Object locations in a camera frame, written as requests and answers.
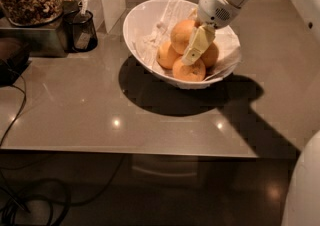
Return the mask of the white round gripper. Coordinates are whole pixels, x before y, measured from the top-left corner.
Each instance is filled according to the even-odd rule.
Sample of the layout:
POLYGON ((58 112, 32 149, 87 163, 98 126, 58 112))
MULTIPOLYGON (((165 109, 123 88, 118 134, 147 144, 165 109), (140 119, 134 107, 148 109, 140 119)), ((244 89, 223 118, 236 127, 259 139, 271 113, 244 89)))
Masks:
POLYGON ((215 29, 228 26, 239 14, 240 9, 227 0, 199 0, 189 19, 202 24, 192 30, 189 44, 182 56, 185 65, 194 64, 215 39, 215 29))

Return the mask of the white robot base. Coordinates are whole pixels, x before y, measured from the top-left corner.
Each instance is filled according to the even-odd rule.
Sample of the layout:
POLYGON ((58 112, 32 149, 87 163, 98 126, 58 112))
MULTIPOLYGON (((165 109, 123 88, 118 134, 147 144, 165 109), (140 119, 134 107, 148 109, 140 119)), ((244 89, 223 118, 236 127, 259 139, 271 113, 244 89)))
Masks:
POLYGON ((295 164, 281 226, 320 226, 320 131, 295 164))

